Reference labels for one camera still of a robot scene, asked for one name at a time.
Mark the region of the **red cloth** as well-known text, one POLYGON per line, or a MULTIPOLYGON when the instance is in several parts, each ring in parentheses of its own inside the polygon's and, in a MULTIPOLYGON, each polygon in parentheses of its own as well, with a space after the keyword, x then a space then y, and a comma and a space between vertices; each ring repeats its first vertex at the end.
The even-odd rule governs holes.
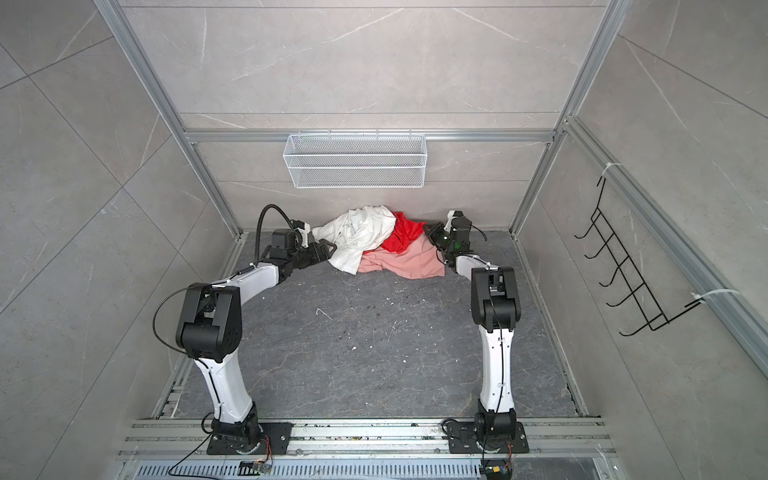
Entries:
POLYGON ((393 215, 394 229, 380 247, 387 252, 400 254, 424 233, 426 223, 410 220, 403 212, 394 212, 393 215))

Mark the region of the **white cloth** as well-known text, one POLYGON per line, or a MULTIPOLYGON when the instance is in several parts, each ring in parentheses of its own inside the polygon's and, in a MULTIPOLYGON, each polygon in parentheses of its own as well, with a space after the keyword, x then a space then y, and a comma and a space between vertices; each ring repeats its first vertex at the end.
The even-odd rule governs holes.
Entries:
POLYGON ((363 253, 375 250, 393 233, 395 215, 385 206, 365 206, 349 210, 321 227, 314 227, 316 240, 336 246, 329 263, 345 273, 355 275, 363 253))

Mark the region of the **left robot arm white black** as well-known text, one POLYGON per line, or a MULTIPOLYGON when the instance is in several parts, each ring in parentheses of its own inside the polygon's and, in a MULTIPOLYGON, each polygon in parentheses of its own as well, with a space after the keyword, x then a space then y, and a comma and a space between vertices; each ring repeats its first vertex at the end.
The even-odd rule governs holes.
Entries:
POLYGON ((250 454, 265 445, 267 436, 239 365, 242 306, 294 270, 330 260, 335 250, 335 244, 316 240, 309 231, 278 229, 247 267, 224 280, 186 288, 175 342, 204 377, 213 405, 211 440, 216 450, 250 454))

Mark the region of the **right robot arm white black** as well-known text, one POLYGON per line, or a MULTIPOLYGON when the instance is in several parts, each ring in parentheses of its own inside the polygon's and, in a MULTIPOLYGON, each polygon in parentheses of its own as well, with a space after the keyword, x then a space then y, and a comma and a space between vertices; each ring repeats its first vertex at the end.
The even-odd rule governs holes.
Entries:
POLYGON ((482 386, 471 438, 481 452, 496 452, 517 437, 511 359, 515 327, 521 317, 516 274, 483 259, 470 248, 473 225, 464 217, 424 227, 437 259, 470 281, 470 313, 482 346, 482 386))

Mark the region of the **pink cloth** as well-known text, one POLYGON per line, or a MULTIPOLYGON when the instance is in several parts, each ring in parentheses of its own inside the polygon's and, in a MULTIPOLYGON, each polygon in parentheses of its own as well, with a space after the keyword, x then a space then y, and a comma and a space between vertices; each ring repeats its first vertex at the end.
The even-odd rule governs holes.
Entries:
POLYGON ((443 277, 445 265, 427 237, 422 234, 400 253, 379 247, 363 254, 357 273, 389 271, 410 280, 443 277))

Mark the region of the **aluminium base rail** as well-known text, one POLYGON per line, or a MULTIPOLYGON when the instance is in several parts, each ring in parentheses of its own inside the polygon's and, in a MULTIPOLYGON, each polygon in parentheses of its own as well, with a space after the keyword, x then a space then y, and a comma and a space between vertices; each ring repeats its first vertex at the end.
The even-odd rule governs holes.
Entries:
POLYGON ((617 456, 599 418, 523 418, 511 447, 481 452, 468 420, 274 419, 262 423, 272 453, 287 459, 598 458, 617 456))

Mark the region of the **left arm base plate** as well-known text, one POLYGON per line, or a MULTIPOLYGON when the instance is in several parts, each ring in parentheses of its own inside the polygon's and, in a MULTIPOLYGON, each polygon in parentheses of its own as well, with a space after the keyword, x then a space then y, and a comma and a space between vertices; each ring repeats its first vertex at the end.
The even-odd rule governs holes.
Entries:
POLYGON ((289 422, 222 423, 214 420, 208 455, 275 455, 287 453, 293 424, 289 422))

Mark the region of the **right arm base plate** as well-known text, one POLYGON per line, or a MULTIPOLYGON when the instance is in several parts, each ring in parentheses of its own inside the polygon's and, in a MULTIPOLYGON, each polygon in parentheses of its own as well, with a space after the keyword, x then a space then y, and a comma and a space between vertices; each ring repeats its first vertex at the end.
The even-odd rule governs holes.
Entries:
POLYGON ((514 429, 502 424, 500 428, 482 431, 473 421, 444 419, 440 423, 443 435, 448 440, 451 454, 525 454, 530 452, 524 426, 517 422, 514 429))

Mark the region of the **aluminium frame profile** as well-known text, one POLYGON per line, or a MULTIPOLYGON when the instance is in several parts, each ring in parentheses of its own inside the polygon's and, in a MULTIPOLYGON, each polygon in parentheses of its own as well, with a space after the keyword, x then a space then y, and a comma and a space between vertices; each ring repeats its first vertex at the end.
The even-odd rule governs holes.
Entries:
POLYGON ((157 73, 152 67, 151 62, 141 46, 141 43, 130 25, 121 5, 118 1, 112 0, 95 0, 94 4, 112 32, 157 112, 160 114, 161 119, 166 124, 182 155, 187 160, 205 192, 208 194, 208 197, 225 226, 232 236, 235 239, 238 239, 242 235, 243 229, 237 222, 230 206, 219 189, 214 176, 205 165, 204 160, 197 152, 193 143, 187 139, 181 117, 173 105, 170 96, 163 87, 157 73))

